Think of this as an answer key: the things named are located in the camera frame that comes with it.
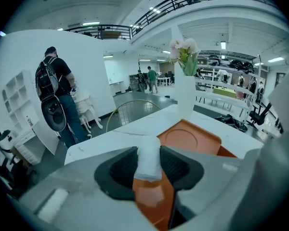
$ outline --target gray floor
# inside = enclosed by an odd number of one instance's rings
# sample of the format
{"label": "gray floor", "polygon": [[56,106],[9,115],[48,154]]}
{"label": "gray floor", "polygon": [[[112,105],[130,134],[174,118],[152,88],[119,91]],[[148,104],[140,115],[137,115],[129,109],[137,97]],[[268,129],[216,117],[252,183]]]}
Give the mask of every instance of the gray floor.
{"label": "gray floor", "polygon": [[[156,95],[151,95],[151,94],[147,94],[143,92],[127,92],[124,94],[118,94],[114,97],[116,107],[119,107],[120,105],[128,101],[132,101],[132,100],[150,101],[158,105],[161,109],[166,108],[174,103],[177,103],[176,101],[172,99],[168,99],[168,98],[164,98],[164,97],[160,97]],[[221,115],[217,112],[214,112],[214,111],[211,111],[211,110],[208,110],[206,108],[199,107],[196,105],[194,106],[194,110],[212,118],[216,118]],[[133,113],[136,116],[140,116],[140,117],[148,114],[147,113],[144,115],[144,114],[141,114],[141,112],[143,112],[143,107],[142,109],[141,108],[136,109]],[[93,138],[106,132],[106,125],[107,125],[108,119],[109,117],[105,117],[101,120],[100,123],[101,125],[103,125],[103,129],[99,129],[95,122],[91,124],[91,133],[92,133]],[[120,126],[120,121],[116,121],[115,119],[112,119],[112,122],[110,122],[108,130],[115,129],[119,126]],[[249,128],[248,134],[256,139],[261,140],[261,138],[257,135],[257,132],[253,128]],[[44,179],[50,173],[62,167],[64,165],[66,152],[67,152],[67,148],[61,141],[59,141],[55,155],[52,155],[49,152],[49,150],[45,150],[41,162],[34,166],[34,169],[37,171],[37,177],[35,179],[35,182]]]}

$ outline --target fluorescent light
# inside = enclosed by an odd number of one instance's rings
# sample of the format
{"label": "fluorescent light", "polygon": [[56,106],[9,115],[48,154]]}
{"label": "fluorescent light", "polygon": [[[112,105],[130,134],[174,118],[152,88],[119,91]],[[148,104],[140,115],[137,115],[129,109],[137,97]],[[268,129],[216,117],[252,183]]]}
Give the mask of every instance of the fluorescent light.
{"label": "fluorescent light", "polygon": [[221,48],[226,50],[226,41],[221,41]]}
{"label": "fluorescent light", "polygon": [[0,31],[0,36],[4,37],[6,34]]}
{"label": "fluorescent light", "polygon": [[87,26],[87,25],[98,25],[100,24],[99,22],[86,22],[86,23],[83,23],[82,25],[83,26]]}
{"label": "fluorescent light", "polygon": [[277,58],[274,58],[274,59],[269,60],[268,62],[269,62],[269,63],[273,63],[273,62],[281,61],[281,60],[283,60],[283,59],[284,59],[284,58],[282,58],[282,57],[277,57]]}

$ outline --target ceiling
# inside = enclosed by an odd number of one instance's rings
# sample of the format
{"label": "ceiling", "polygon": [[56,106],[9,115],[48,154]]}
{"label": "ceiling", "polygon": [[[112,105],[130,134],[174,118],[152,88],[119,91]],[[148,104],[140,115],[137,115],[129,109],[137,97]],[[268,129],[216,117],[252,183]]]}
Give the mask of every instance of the ceiling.
{"label": "ceiling", "polygon": [[[206,20],[205,22],[192,21],[179,25],[184,39],[193,38],[198,47],[206,51],[221,51],[221,41],[226,41],[226,50],[242,60],[251,61],[260,54],[265,65],[289,64],[289,34],[283,30],[249,19],[221,18]],[[171,40],[170,29],[165,30],[146,40],[139,46],[139,50],[146,51],[148,57],[151,52],[169,50]],[[268,63],[276,57],[283,57],[286,61]]]}
{"label": "ceiling", "polygon": [[70,24],[123,20],[141,0],[26,0],[4,31],[59,29]]}

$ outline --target orange tray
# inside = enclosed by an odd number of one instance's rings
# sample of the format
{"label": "orange tray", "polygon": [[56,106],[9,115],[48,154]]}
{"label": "orange tray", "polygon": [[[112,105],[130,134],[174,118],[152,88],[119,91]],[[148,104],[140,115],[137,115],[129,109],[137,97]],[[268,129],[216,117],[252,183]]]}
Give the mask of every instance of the orange tray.
{"label": "orange tray", "polygon": [[221,147],[220,137],[182,119],[158,135],[160,144],[197,153],[217,155]]}

